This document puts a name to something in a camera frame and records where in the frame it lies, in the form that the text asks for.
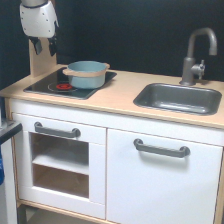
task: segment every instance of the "chrome faucet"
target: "chrome faucet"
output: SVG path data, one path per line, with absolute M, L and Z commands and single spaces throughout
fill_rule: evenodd
M 195 37 L 199 35 L 208 35 L 210 40 L 209 55 L 217 55 L 217 39 L 213 30 L 210 28 L 195 30 L 190 36 L 187 57 L 184 58 L 183 75 L 180 81 L 180 84 L 184 86 L 195 85 L 194 74 L 198 75 L 199 79 L 204 75 L 204 60 L 201 61 L 201 64 L 194 64 L 195 59 L 193 58 Z

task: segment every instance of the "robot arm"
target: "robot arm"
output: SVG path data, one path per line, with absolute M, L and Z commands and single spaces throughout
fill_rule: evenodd
M 58 20 L 51 1 L 22 0 L 20 18 L 24 33 L 32 41 L 36 54 L 40 54 L 42 46 L 40 37 L 48 38 L 51 56 L 56 53 L 56 28 Z

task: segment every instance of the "sink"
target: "sink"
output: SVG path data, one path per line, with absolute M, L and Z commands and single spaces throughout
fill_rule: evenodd
M 134 104 L 188 114 L 212 115 L 217 112 L 221 98 L 222 94 L 212 89 L 154 83 L 141 91 Z

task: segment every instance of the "stovetop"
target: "stovetop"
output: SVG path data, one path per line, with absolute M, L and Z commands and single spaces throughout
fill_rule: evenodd
M 69 84 L 68 76 L 64 75 L 61 68 L 49 76 L 34 83 L 24 92 L 32 92 L 38 94 L 47 94 L 52 96 L 69 97 L 75 99 L 85 100 L 92 96 L 95 92 L 100 90 L 105 84 L 111 81 L 117 74 L 115 72 L 106 72 L 105 83 L 102 87 L 97 89 L 77 89 Z

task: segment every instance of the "wooden countertop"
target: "wooden countertop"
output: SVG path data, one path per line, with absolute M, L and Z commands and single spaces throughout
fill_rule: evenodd
M 55 66 L 51 72 L 63 67 Z M 133 73 L 125 71 L 114 71 L 117 76 L 105 87 L 97 91 L 87 100 L 78 100 L 65 97 L 25 93 L 23 90 L 33 83 L 44 78 L 48 74 L 43 74 L 36 78 L 27 76 L 0 92 L 2 97 L 30 100 L 42 103 L 50 103 L 69 107 L 84 108 L 97 111 L 105 111 L 117 114 L 126 114 L 138 117 L 153 118 L 166 121 L 174 121 L 205 127 L 224 129 L 224 83 L 216 81 L 201 81 L 195 87 L 214 89 L 222 93 L 223 97 L 219 110 L 214 115 L 198 116 L 178 112 L 170 112 L 156 109 L 146 109 L 138 107 L 133 103 L 136 96 L 143 88 L 151 83 L 166 83 L 179 85 L 181 77 L 170 77 L 161 75 L 150 75 L 143 73 Z

